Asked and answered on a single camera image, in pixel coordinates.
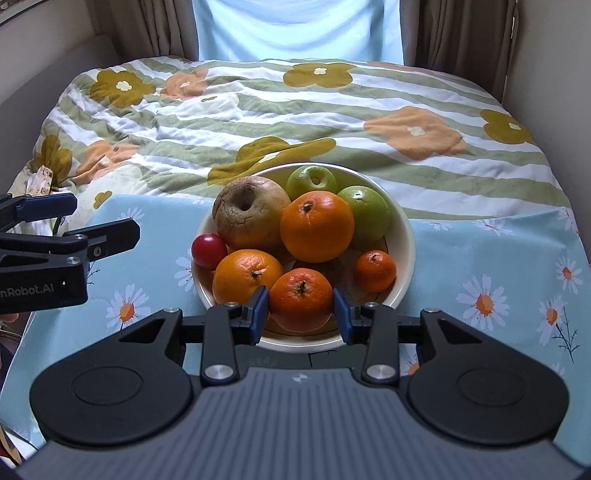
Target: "curtain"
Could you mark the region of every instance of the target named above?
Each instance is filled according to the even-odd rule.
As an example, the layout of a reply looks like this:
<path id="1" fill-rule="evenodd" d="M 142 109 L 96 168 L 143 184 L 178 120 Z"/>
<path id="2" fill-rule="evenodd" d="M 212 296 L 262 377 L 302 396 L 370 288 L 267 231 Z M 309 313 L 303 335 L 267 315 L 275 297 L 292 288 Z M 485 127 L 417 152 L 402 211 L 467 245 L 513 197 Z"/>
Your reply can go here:
<path id="1" fill-rule="evenodd" d="M 126 61 L 158 56 L 198 60 L 191 0 L 87 0 L 93 26 Z"/>
<path id="2" fill-rule="evenodd" d="M 415 1 L 420 12 L 414 65 L 471 80 L 501 101 L 516 0 Z"/>

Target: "floral bedspread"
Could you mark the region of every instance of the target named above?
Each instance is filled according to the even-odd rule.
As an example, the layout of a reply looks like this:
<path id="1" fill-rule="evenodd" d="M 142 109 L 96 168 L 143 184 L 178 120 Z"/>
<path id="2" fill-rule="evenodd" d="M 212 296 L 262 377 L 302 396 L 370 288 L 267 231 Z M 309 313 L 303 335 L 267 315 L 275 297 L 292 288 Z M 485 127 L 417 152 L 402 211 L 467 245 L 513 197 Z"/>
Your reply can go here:
<path id="1" fill-rule="evenodd" d="M 41 165 L 79 208 L 115 193 L 213 198 L 239 176 L 294 161 L 380 183 L 411 218 L 482 219 L 569 207 L 526 127 L 458 77 L 339 60 L 135 60 L 76 77 L 11 193 Z M 47 232 L 37 222 L 18 231 Z"/>

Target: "white daisy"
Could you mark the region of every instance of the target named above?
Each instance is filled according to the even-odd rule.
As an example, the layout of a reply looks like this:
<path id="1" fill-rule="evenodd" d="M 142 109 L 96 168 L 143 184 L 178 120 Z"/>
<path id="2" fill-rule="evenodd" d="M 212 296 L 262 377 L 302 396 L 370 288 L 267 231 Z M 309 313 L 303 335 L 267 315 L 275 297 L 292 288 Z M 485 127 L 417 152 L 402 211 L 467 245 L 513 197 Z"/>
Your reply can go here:
<path id="1" fill-rule="evenodd" d="M 507 297 L 502 296 L 504 287 L 498 287 L 491 293 L 491 278 L 486 275 L 482 276 L 482 287 L 476 277 L 472 277 L 472 281 L 464 283 L 463 286 L 469 295 L 460 293 L 457 301 L 470 305 L 462 315 L 463 319 L 470 319 L 473 327 L 478 325 L 482 330 L 486 327 L 493 330 L 492 319 L 498 325 L 505 326 L 505 321 L 500 317 L 509 315 L 509 306 L 504 303 Z"/>
<path id="2" fill-rule="evenodd" d="M 139 226 L 142 226 L 142 222 L 140 222 L 139 220 L 143 217 L 144 214 L 142 213 L 142 209 L 135 207 L 133 209 L 128 208 L 127 212 L 123 212 L 119 219 L 124 220 L 126 218 L 133 218 L 135 220 L 135 223 L 137 223 Z"/>
<path id="3" fill-rule="evenodd" d="M 562 289 L 566 290 L 566 287 L 568 287 L 569 291 L 575 295 L 579 293 L 577 285 L 583 284 L 583 281 L 577 278 L 577 275 L 581 273 L 581 269 L 577 268 L 575 270 L 576 264 L 576 261 L 571 261 L 570 258 L 565 257 L 559 258 L 556 262 L 556 272 L 558 273 L 556 278 L 562 280 Z"/>
<path id="4" fill-rule="evenodd" d="M 544 320 L 536 329 L 540 333 L 540 343 L 546 345 L 552 336 L 554 327 L 560 325 L 563 321 L 564 306 L 566 302 L 562 300 L 560 295 L 556 295 L 549 301 L 540 302 L 540 313 L 544 316 Z"/>
<path id="5" fill-rule="evenodd" d="M 486 220 L 476 220 L 472 222 L 477 227 L 482 228 L 483 230 L 490 230 L 495 232 L 497 236 L 501 236 L 502 233 L 505 235 L 515 235 L 513 230 L 509 230 L 508 228 L 504 228 L 505 221 L 498 220 L 494 218 L 488 218 Z"/>
<path id="6" fill-rule="evenodd" d="M 127 285 L 125 295 L 115 292 L 111 300 L 111 306 L 107 308 L 106 317 L 110 319 L 107 328 L 110 329 L 121 323 L 121 328 L 127 327 L 144 317 L 152 314 L 150 307 L 142 307 L 148 296 L 142 293 L 142 289 L 135 289 L 135 284 Z"/>
<path id="7" fill-rule="evenodd" d="M 191 249 L 187 250 L 187 257 L 180 257 L 177 259 L 177 265 L 183 267 L 182 270 L 174 274 L 174 278 L 178 279 L 178 286 L 184 287 L 185 291 L 193 289 L 193 293 L 197 294 L 195 282 L 193 281 L 193 272 L 191 271 Z"/>
<path id="8" fill-rule="evenodd" d="M 418 357 L 416 353 L 410 354 L 410 360 L 403 362 L 400 366 L 400 374 L 402 376 L 412 375 L 418 370 Z"/>
<path id="9" fill-rule="evenodd" d="M 453 228 L 451 225 L 441 222 L 430 222 L 429 225 L 431 225 L 433 229 L 437 231 L 445 230 L 447 232 L 448 230 L 451 230 L 451 228 Z"/>
<path id="10" fill-rule="evenodd" d="M 552 364 L 552 367 L 550 368 L 558 373 L 561 377 L 564 376 L 564 367 L 560 368 L 560 364 Z"/>
<path id="11" fill-rule="evenodd" d="M 574 230 L 577 234 L 579 233 L 579 229 L 577 228 L 577 223 L 574 221 L 574 213 L 570 208 L 561 207 L 558 211 L 558 220 L 566 220 L 564 224 L 564 230 Z"/>

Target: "tangerine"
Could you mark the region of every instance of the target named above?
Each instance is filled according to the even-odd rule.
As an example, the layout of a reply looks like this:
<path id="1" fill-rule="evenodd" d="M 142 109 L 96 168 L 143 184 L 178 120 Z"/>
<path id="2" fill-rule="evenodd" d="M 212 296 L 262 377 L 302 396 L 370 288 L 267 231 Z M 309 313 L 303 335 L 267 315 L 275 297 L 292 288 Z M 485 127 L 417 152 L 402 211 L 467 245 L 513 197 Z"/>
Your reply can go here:
<path id="1" fill-rule="evenodd" d="M 355 218 L 347 202 L 323 190 L 301 195 L 281 215 L 281 240 L 303 262 L 338 257 L 349 247 L 354 231 Z"/>
<path id="2" fill-rule="evenodd" d="M 333 290 L 316 270 L 296 268 L 284 274 L 269 292 L 269 313 L 281 328 L 306 333 L 328 322 Z"/>
<path id="3" fill-rule="evenodd" d="M 260 285 L 271 288 L 283 275 L 283 266 L 261 250 L 232 252 L 218 264 L 213 275 L 213 298 L 217 303 L 246 303 Z"/>
<path id="4" fill-rule="evenodd" d="M 386 252 L 370 250 L 355 262 L 353 280 L 367 293 L 381 293 L 396 280 L 396 263 Z"/>

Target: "green apple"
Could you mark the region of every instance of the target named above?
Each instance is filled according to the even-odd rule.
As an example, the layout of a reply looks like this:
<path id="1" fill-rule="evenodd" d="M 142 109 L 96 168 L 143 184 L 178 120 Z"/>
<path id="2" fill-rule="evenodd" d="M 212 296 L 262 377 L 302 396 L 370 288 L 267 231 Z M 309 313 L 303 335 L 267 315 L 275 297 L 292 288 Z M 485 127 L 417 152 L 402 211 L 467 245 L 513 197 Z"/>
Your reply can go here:
<path id="1" fill-rule="evenodd" d="M 384 236 L 390 227 L 390 211 L 386 200 L 368 187 L 352 186 L 339 192 L 355 217 L 355 232 L 351 246 L 364 250 Z"/>
<path id="2" fill-rule="evenodd" d="M 285 191 L 292 202 L 299 196 L 315 190 L 331 193 L 339 191 L 332 172 L 319 165 L 306 165 L 298 168 L 290 175 L 285 184 Z"/>

